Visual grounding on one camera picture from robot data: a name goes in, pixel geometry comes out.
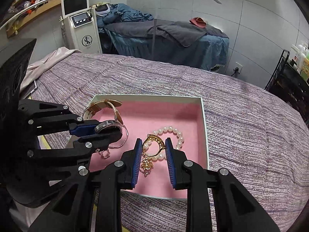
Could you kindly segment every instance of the pearl bracelet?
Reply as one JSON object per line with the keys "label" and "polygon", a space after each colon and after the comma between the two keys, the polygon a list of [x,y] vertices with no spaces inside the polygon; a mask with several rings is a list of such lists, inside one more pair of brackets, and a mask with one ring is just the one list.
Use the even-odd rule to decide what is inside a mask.
{"label": "pearl bracelet", "polygon": [[[158,135],[162,135],[163,133],[167,133],[167,132],[173,132],[174,134],[177,135],[178,142],[177,142],[177,145],[174,147],[174,149],[180,150],[184,142],[184,137],[183,137],[183,133],[180,132],[177,128],[174,128],[173,126],[170,125],[168,127],[165,126],[162,129],[159,129],[157,131],[153,131],[152,133],[158,136]],[[147,143],[144,144],[144,149],[147,150],[151,143],[152,143],[152,140],[148,140]],[[152,156],[150,158],[152,159],[152,161],[164,160],[164,158],[166,159],[166,154],[164,151],[162,151],[157,156]]]}

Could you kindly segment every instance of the blue bed skirt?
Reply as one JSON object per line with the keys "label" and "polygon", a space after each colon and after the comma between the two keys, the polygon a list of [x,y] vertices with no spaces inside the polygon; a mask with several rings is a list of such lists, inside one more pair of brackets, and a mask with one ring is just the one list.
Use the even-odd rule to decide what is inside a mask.
{"label": "blue bed skirt", "polygon": [[[104,29],[120,55],[151,60],[151,38],[132,38]],[[155,40],[154,61],[184,65],[203,70],[225,66],[229,39],[205,35],[189,47],[183,47],[161,36]]]}

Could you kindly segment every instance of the machine logo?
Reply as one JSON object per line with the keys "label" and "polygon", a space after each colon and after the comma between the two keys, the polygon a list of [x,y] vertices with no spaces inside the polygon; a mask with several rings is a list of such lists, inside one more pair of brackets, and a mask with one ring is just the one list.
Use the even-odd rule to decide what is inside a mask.
{"label": "machine logo", "polygon": [[83,44],[83,46],[87,47],[89,46],[91,43],[92,43],[92,37],[87,35],[87,36],[84,36],[81,43]]}

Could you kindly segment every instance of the power cord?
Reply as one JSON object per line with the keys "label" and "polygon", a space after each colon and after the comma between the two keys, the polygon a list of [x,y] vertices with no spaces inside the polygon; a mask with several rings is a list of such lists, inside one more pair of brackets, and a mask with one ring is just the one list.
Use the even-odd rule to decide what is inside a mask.
{"label": "power cord", "polygon": [[236,74],[236,72],[238,72],[238,71],[239,71],[239,68],[236,67],[236,68],[235,68],[235,71],[234,71],[234,73],[231,75],[231,77],[234,76],[234,75]]}

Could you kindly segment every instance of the striped fabric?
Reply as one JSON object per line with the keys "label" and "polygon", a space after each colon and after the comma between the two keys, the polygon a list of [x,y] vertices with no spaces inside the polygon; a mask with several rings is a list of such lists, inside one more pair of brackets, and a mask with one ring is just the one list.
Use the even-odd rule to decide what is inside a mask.
{"label": "striped fabric", "polygon": [[[200,96],[210,169],[228,168],[286,231],[309,197],[309,131],[299,113],[276,96],[236,78],[185,66],[74,53],[37,81],[33,99],[81,114],[95,94]],[[47,135],[64,148],[67,132]],[[216,231],[210,193],[212,222]],[[122,223],[131,232],[185,231],[186,201],[122,192]]]}

